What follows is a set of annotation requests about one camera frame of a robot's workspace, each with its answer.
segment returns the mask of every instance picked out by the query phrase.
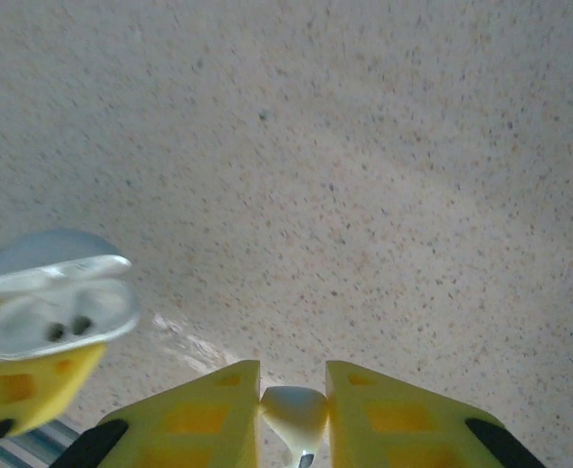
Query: open airpods case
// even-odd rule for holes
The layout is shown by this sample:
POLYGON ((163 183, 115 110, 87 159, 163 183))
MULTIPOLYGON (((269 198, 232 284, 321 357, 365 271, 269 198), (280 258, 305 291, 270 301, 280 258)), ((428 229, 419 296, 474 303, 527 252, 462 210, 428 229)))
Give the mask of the open airpods case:
POLYGON ((109 341, 137 324, 134 289, 113 279, 131 263, 73 229, 31 234, 0 250, 0 359, 109 341))

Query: speckled floor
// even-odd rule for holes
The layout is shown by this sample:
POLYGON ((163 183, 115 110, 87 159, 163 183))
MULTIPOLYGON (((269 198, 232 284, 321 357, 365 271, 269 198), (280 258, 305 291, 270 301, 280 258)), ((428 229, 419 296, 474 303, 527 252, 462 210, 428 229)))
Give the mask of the speckled floor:
POLYGON ((573 467, 562 5, 0 0, 0 244, 103 235, 145 306, 69 417, 243 358, 323 388, 345 359, 573 467))

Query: airpod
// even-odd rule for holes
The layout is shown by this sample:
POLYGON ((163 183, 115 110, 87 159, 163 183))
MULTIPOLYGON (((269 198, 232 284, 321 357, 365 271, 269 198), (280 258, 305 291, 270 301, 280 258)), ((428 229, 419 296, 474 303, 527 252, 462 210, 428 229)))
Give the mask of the airpod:
POLYGON ((260 412, 288 447, 286 467, 309 468, 324 438, 325 395, 305 387, 269 387, 260 400, 260 412))

